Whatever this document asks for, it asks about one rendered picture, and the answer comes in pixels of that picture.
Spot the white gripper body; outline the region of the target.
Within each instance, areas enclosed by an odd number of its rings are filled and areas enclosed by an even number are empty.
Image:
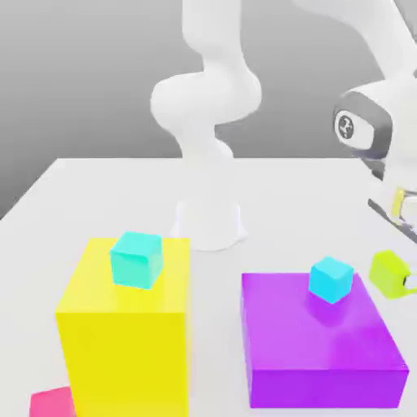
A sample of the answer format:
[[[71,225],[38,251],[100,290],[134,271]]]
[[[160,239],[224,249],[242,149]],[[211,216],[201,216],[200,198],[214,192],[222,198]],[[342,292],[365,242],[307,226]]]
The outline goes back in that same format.
[[[417,245],[417,191],[397,187],[390,197],[380,191],[369,198],[367,204]]]

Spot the large yellow box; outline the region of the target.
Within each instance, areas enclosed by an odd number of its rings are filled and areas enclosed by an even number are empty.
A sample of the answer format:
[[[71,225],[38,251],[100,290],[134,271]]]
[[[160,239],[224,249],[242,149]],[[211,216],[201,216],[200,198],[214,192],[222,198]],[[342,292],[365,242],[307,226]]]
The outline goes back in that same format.
[[[163,240],[150,290],[115,285],[92,238],[55,311],[77,417],[189,417],[190,243]]]

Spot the large purple box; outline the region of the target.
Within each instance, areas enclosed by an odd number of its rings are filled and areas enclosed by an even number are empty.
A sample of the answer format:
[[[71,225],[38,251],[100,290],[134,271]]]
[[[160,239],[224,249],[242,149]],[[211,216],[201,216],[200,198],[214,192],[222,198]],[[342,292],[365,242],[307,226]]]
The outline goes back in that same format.
[[[306,273],[241,278],[252,408],[396,408],[409,368],[361,277],[334,305]]]

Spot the small lime cube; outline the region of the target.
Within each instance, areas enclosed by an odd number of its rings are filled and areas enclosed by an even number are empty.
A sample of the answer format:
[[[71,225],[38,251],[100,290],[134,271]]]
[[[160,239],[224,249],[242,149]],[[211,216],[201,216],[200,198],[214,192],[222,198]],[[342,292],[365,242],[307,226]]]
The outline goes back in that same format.
[[[374,255],[369,273],[370,281],[388,299],[417,293],[417,288],[406,288],[409,266],[393,251],[384,250]]]

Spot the small turquoise cube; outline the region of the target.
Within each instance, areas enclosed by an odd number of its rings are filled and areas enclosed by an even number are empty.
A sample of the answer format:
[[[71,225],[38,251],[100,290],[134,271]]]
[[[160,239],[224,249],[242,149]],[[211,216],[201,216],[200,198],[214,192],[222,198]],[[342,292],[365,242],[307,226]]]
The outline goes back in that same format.
[[[163,269],[162,237],[126,231],[111,248],[110,261],[114,284],[150,290]]]

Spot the small pink cube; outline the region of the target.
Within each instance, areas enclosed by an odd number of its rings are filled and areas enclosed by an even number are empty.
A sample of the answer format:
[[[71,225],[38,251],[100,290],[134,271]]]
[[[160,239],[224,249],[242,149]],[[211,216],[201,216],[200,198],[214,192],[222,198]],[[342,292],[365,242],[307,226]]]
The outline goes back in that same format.
[[[29,417],[77,417],[69,386],[34,393]]]

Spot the small cyan cube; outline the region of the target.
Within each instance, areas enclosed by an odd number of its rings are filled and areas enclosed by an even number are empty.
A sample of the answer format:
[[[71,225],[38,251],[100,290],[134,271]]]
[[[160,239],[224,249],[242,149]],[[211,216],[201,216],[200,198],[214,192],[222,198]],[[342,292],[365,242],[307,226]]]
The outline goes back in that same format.
[[[350,293],[353,272],[352,266],[333,257],[324,257],[310,270],[309,291],[333,305]]]

